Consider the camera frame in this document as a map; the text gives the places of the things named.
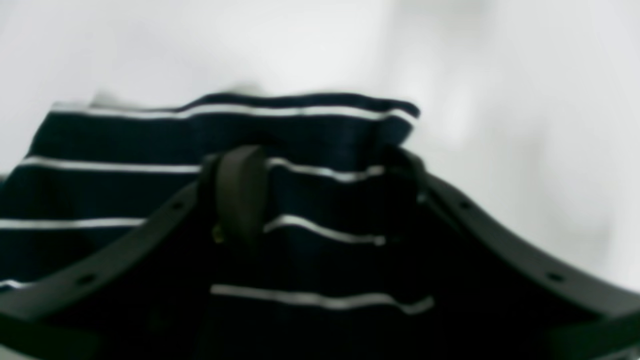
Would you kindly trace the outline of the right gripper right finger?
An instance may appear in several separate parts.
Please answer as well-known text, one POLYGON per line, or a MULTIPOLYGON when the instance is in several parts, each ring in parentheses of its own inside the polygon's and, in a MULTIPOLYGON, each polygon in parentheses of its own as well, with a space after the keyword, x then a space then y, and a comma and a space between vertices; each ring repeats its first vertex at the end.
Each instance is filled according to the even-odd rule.
POLYGON ((439 360, 639 358, 637 292, 529 244, 399 147, 390 234, 433 291, 439 360))

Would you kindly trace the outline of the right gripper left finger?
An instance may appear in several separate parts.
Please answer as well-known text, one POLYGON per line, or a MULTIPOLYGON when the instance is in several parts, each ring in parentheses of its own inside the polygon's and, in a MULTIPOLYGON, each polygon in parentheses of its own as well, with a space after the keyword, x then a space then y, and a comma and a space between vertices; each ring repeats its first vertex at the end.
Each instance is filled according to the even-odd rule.
POLYGON ((102 250, 1 295, 1 344, 37 360, 189 359, 221 258, 252 268, 268 198, 262 146, 198 179, 102 250))

